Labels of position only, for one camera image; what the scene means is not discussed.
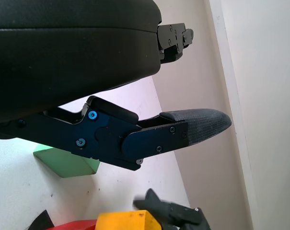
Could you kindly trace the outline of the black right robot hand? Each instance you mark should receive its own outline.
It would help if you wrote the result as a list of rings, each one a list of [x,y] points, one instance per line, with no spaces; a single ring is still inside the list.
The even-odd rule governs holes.
[[[161,200],[150,188],[144,197],[135,197],[133,206],[148,211],[163,230],[210,230],[201,208],[189,208]]]

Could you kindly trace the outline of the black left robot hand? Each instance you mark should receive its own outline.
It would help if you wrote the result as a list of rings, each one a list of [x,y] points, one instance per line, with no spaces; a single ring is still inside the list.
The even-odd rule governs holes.
[[[0,139],[132,171],[228,129],[214,109],[136,113],[96,97],[156,74],[192,44],[152,0],[0,0]]]

